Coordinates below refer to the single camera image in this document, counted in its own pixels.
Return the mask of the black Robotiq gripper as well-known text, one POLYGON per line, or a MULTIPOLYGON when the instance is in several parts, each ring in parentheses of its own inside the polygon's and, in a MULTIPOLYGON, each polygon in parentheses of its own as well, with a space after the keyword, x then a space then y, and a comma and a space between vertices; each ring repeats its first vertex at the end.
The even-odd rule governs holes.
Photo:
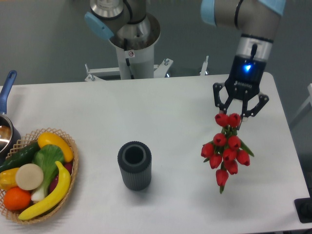
POLYGON ((242 101, 241 122, 249 117, 255 117, 268 103, 269 97, 260 92, 260 82, 263 76, 266 62, 251 60, 241 56, 235 56, 228 79, 224 83, 213 84, 214 104, 219 108, 219 113, 226 114, 233 99, 242 101), (226 88, 228 98, 223 103, 220 91, 226 88), (254 96, 258 96, 258 103, 248 110, 248 102, 254 96))

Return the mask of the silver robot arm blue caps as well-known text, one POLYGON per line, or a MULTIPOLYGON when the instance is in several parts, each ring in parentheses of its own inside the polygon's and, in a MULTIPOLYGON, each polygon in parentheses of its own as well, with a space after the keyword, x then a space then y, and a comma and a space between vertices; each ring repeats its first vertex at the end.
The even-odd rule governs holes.
MULTIPOLYGON (((285 7, 283 0, 204 0, 202 20, 233 27, 241 38, 228 79, 213 86, 214 103, 226 113, 231 102, 242 101, 241 120, 254 117, 269 101, 260 82, 285 7)), ((90 30, 116 49, 120 77, 163 77, 154 67, 154 46, 160 36, 158 20, 146 11, 144 0, 92 0, 84 16, 90 30)))

